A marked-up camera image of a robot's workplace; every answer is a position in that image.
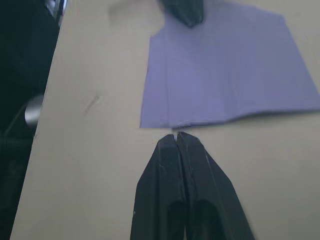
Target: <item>beige surface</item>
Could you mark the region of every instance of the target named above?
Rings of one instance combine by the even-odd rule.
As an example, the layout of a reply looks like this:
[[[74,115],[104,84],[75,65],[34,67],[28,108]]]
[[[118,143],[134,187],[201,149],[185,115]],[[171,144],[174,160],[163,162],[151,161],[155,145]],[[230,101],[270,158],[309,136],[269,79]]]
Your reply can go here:
[[[12,240],[128,240],[158,139],[139,129],[155,0],[72,0],[54,54]],[[320,87],[320,3],[241,1],[282,13]],[[232,180],[258,240],[320,239],[320,114],[189,129]]]

